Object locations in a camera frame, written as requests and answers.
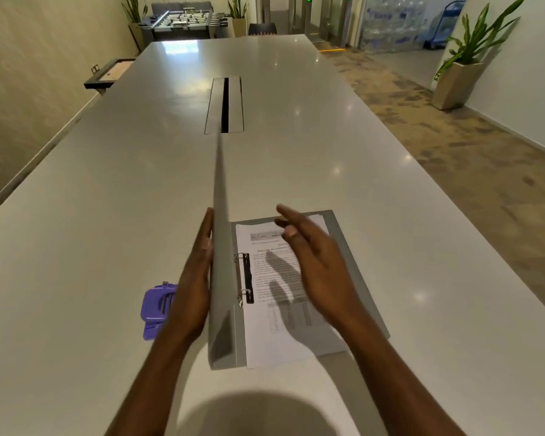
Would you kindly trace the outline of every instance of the white table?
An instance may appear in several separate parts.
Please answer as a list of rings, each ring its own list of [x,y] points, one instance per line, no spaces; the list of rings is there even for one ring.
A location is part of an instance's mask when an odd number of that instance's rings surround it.
[[[332,209],[391,343],[451,417],[469,435],[545,435],[545,307],[331,63],[304,36],[197,48],[148,47],[0,207],[0,435],[104,432],[150,346],[143,294],[177,281],[211,205],[204,124],[212,79],[232,75],[231,220]],[[182,434],[385,432],[347,354],[211,372],[205,336],[167,434],[176,420]]]

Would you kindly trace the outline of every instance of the water bottle stack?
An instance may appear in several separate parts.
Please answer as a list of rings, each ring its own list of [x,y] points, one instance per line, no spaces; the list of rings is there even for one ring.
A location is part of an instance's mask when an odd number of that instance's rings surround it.
[[[359,47],[367,53],[420,49],[428,31],[424,0],[367,0]]]

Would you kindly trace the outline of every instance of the hand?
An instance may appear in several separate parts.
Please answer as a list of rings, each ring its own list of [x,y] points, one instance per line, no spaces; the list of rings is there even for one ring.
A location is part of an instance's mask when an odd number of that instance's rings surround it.
[[[276,210],[284,218],[275,223],[285,229],[282,237],[297,256],[305,292],[317,310],[337,330],[347,319],[367,317],[335,240],[300,212],[280,204]]]
[[[210,310],[208,272],[214,255],[214,245],[210,239],[213,221],[214,210],[208,208],[183,267],[165,328],[177,332],[189,344],[202,333]]]

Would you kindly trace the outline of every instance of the person's left hand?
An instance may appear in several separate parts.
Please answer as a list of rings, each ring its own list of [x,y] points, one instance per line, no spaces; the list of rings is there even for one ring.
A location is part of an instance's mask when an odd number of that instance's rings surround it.
[[[188,344],[202,333],[210,309],[208,272],[214,255],[214,245],[210,238],[213,222],[214,210],[208,208],[188,261],[183,267],[165,328],[176,332]]]

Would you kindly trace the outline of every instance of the person's right hand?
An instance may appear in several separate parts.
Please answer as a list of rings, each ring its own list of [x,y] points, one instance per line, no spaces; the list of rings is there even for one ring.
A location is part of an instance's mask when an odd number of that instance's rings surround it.
[[[275,223],[285,229],[282,237],[297,256],[305,292],[317,310],[337,330],[347,319],[365,317],[335,240],[300,212],[281,204],[276,210],[283,218]]]

